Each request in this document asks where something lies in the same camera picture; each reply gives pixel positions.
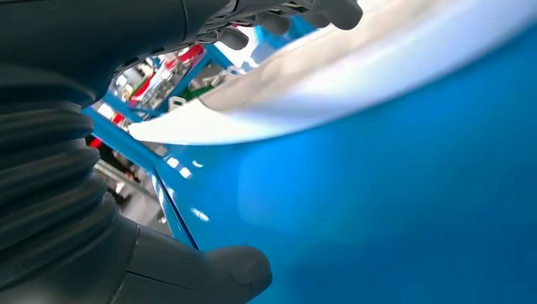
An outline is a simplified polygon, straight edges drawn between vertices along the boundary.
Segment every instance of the green object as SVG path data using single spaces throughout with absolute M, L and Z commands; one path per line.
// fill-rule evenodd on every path
M 200 95 L 207 93 L 208 91 L 212 89 L 214 89 L 212 85 L 208 85 L 206 87 L 202 87 L 196 90 L 186 89 L 185 91 L 183 91 L 183 93 L 179 95 L 179 97 L 184 98 L 186 101 L 190 101 L 194 98 L 197 98 Z

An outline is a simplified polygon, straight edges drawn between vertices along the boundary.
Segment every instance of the blue car body panel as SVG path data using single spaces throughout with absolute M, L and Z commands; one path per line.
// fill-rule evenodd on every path
M 252 303 L 537 303 L 535 54 L 533 27 L 389 103 L 176 146 L 156 171 L 202 250 L 268 256 L 273 284 Z

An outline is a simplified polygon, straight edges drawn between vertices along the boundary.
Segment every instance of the blue steel beam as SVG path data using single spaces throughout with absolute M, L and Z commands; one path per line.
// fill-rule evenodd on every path
M 147 172 L 154 172 L 161 158 L 92 108 L 82 112 L 94 122 L 93 134 Z
M 231 63 L 231 61 L 213 44 L 207 44 L 204 48 L 213 62 L 220 65 L 222 68 L 226 69 L 233 65 L 233 63 Z
M 134 113 L 127 103 L 123 102 L 119 97 L 115 96 L 110 91 L 106 92 L 102 98 L 102 101 L 131 122 L 142 122 L 142 118 L 138 116 L 138 114 Z

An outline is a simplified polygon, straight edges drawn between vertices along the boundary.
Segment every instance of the robotic arm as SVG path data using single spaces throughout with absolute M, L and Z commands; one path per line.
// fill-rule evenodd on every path
M 362 11 L 353 0 L 0 0 L 0 303 L 235 304 L 266 289 L 258 250 L 200 252 L 120 216 L 91 175 L 99 157 L 80 109 L 147 56 L 240 48 L 229 25 L 281 33 L 297 14 L 350 29 Z

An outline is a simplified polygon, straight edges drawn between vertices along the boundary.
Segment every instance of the black rubber finger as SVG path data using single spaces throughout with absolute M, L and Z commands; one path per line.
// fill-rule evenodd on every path
M 355 28 L 363 16 L 362 8 L 355 0 L 330 2 L 320 8 L 320 12 L 336 27 L 342 30 Z
M 318 29 L 325 28 L 330 24 L 330 21 L 328 21 L 328 19 L 324 18 L 324 16 L 322 15 L 306 14 L 303 15 L 303 17 L 311 26 L 316 27 Z
M 244 49 L 248 44 L 249 38 L 240 30 L 235 28 L 224 27 L 220 30 L 218 40 L 225 44 L 228 48 L 236 51 Z
M 256 16 L 256 23 L 271 31 L 275 35 L 285 34 L 291 27 L 291 21 L 287 18 L 270 13 L 260 13 Z

